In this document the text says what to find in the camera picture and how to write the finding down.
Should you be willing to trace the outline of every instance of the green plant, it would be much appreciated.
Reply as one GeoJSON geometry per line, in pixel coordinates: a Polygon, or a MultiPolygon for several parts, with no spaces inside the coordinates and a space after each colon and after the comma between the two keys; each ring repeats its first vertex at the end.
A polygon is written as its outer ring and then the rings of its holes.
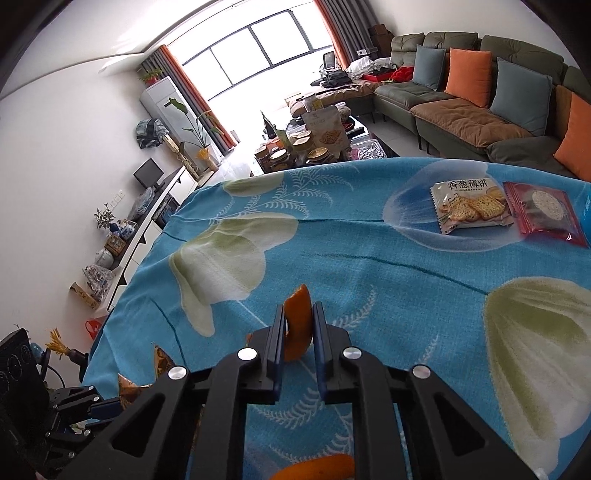
{"type": "Polygon", "coordinates": [[[147,70],[146,73],[140,75],[139,78],[142,80],[142,82],[147,82],[148,80],[150,80],[150,78],[158,77],[158,75],[162,75],[163,73],[163,69],[147,70]]]}
{"type": "Polygon", "coordinates": [[[96,209],[95,219],[97,228],[109,228],[109,225],[114,218],[115,215],[113,215],[113,212],[111,212],[111,209],[107,203],[105,203],[104,210],[96,209]]]}
{"type": "Polygon", "coordinates": [[[207,139],[207,134],[210,134],[211,132],[215,132],[220,135],[222,134],[221,130],[218,127],[211,127],[211,128],[206,129],[201,124],[202,118],[205,118],[212,123],[216,121],[213,116],[209,115],[209,112],[211,112],[211,110],[208,110],[207,112],[203,112],[201,115],[199,115],[197,117],[197,125],[195,125],[191,121],[191,119],[189,118],[189,110],[187,109],[187,106],[185,104],[179,102],[176,98],[168,97],[168,102],[164,104],[164,107],[168,107],[169,105],[172,105],[177,110],[184,113],[184,116],[187,117],[187,121],[189,122],[191,127],[194,127],[194,128],[183,128],[183,130],[193,133],[193,135],[195,135],[195,139],[197,140],[197,143],[188,142],[188,141],[186,143],[193,144],[193,145],[203,149],[203,148],[207,148],[207,146],[209,145],[209,142],[207,139]]]}

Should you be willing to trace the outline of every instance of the brown seat cushion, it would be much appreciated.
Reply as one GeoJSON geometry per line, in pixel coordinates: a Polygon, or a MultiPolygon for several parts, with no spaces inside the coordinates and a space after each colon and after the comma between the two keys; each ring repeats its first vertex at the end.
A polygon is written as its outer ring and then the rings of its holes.
{"type": "Polygon", "coordinates": [[[476,148],[486,148],[500,140],[532,136],[526,129],[461,98],[424,103],[410,112],[476,148]]]}

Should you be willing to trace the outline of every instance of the blue cushion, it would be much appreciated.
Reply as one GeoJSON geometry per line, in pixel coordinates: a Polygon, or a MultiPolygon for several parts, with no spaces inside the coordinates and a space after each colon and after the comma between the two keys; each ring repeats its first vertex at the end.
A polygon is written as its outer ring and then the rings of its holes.
{"type": "Polygon", "coordinates": [[[414,60],[413,82],[431,90],[437,90],[443,77],[444,48],[427,48],[417,45],[414,60]]]}
{"type": "Polygon", "coordinates": [[[546,132],[552,77],[497,58],[499,75],[491,112],[540,137],[546,132]]]}

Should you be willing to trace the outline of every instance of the cracker bag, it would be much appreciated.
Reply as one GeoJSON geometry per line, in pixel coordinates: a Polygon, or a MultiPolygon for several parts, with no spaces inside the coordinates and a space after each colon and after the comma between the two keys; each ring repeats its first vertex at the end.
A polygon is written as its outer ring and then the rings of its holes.
{"type": "Polygon", "coordinates": [[[350,148],[351,140],[347,138],[339,110],[334,105],[304,113],[301,117],[312,132],[316,147],[328,148],[335,157],[350,148]]]}
{"type": "Polygon", "coordinates": [[[506,181],[503,186],[519,231],[523,235],[542,234],[588,247],[566,192],[512,181],[506,181]]]}
{"type": "Polygon", "coordinates": [[[513,223],[505,192],[493,179],[436,183],[431,197],[443,235],[456,228],[513,223]]]}

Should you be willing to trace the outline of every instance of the window frame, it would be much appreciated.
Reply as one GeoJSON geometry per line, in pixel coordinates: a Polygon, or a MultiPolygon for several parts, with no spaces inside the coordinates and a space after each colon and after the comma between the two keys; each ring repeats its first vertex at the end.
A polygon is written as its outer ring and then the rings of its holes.
{"type": "Polygon", "coordinates": [[[317,51],[320,51],[320,50],[325,50],[325,49],[327,49],[327,48],[329,48],[329,47],[331,47],[331,46],[332,46],[332,45],[331,45],[331,44],[329,44],[329,45],[325,45],[325,46],[323,46],[323,47],[314,48],[314,47],[312,46],[312,43],[311,43],[310,39],[308,38],[308,35],[306,34],[306,31],[304,30],[304,27],[302,27],[302,26],[301,26],[301,24],[300,24],[299,20],[297,19],[296,15],[293,13],[292,9],[291,9],[291,8],[287,8],[287,9],[285,9],[285,10],[282,10],[282,11],[280,11],[280,12],[276,12],[276,13],[274,13],[274,14],[272,14],[272,15],[267,15],[266,17],[264,17],[264,18],[261,18],[261,19],[257,20],[256,22],[252,22],[252,23],[250,23],[250,24],[246,25],[245,27],[242,27],[242,28],[239,28],[238,30],[235,30],[235,31],[233,31],[232,33],[230,33],[230,34],[226,35],[225,37],[223,37],[223,38],[220,38],[220,40],[217,40],[216,42],[212,43],[210,46],[208,46],[208,47],[204,48],[203,50],[201,50],[201,51],[200,51],[200,52],[198,52],[197,54],[193,55],[193,56],[192,56],[191,58],[189,58],[187,61],[183,62],[183,67],[184,67],[185,65],[187,65],[188,63],[190,63],[191,61],[195,60],[195,59],[196,59],[198,56],[200,56],[201,54],[205,53],[206,51],[208,51],[208,50],[209,50],[209,51],[211,52],[211,54],[212,54],[213,58],[216,60],[217,64],[219,65],[219,67],[220,67],[221,71],[223,72],[223,74],[224,74],[224,75],[226,76],[226,78],[228,79],[228,82],[230,82],[230,86],[229,86],[228,88],[226,88],[226,89],[222,90],[221,92],[219,92],[219,93],[215,94],[213,97],[211,97],[211,98],[209,98],[209,99],[208,99],[208,100],[212,100],[212,99],[214,99],[215,97],[217,97],[218,95],[221,95],[221,94],[223,94],[223,93],[227,92],[228,90],[230,90],[231,88],[234,88],[236,85],[240,85],[242,82],[245,82],[245,81],[247,81],[247,80],[250,80],[251,78],[253,78],[253,77],[256,77],[257,75],[259,75],[259,74],[261,74],[261,73],[263,73],[263,72],[267,72],[267,71],[269,71],[269,70],[271,70],[271,69],[274,69],[275,67],[279,67],[279,66],[281,66],[281,65],[284,65],[284,64],[286,64],[286,63],[288,63],[288,62],[290,62],[290,61],[293,61],[293,60],[300,59],[300,58],[302,58],[302,57],[305,57],[306,55],[310,55],[311,53],[316,53],[317,51]],[[273,62],[271,61],[271,59],[269,58],[269,55],[268,55],[268,54],[267,54],[267,52],[265,51],[264,47],[262,46],[262,43],[261,43],[261,41],[259,40],[259,38],[256,36],[256,34],[255,34],[254,30],[252,29],[252,26],[253,26],[253,25],[257,25],[257,24],[259,24],[259,23],[261,23],[261,22],[264,22],[265,20],[269,20],[270,18],[276,17],[277,15],[281,15],[281,14],[285,14],[285,13],[288,13],[288,14],[290,15],[291,19],[293,20],[293,22],[295,23],[295,26],[297,27],[297,29],[299,30],[299,32],[300,32],[300,34],[301,34],[301,36],[304,38],[304,41],[306,42],[306,45],[307,45],[307,47],[308,47],[308,51],[305,51],[304,53],[301,53],[301,54],[299,54],[299,55],[296,55],[296,56],[294,56],[294,57],[290,57],[290,58],[288,58],[288,59],[282,60],[282,61],[280,61],[280,62],[278,62],[278,63],[273,63],[273,62]],[[257,45],[258,45],[258,47],[261,49],[261,52],[262,52],[263,56],[265,57],[265,59],[267,60],[267,62],[268,62],[268,64],[269,64],[269,66],[268,66],[267,68],[264,68],[264,69],[262,69],[262,70],[259,70],[259,71],[258,71],[258,72],[256,72],[256,73],[253,73],[252,75],[250,75],[250,76],[248,76],[248,77],[246,77],[246,78],[244,78],[244,79],[240,80],[239,82],[236,82],[236,83],[234,83],[234,82],[233,82],[233,81],[230,79],[230,77],[228,76],[228,74],[226,73],[226,70],[224,70],[224,68],[223,68],[223,66],[222,66],[222,64],[221,64],[221,62],[220,62],[220,61],[218,60],[218,58],[216,57],[215,53],[214,53],[214,52],[213,52],[213,50],[212,50],[212,47],[215,47],[217,44],[219,44],[219,43],[223,42],[224,40],[226,40],[227,38],[231,37],[232,35],[235,35],[235,34],[237,34],[237,33],[241,32],[241,31],[244,31],[244,30],[248,30],[248,31],[250,32],[250,34],[252,35],[252,38],[255,40],[256,44],[257,44],[257,45]]]}

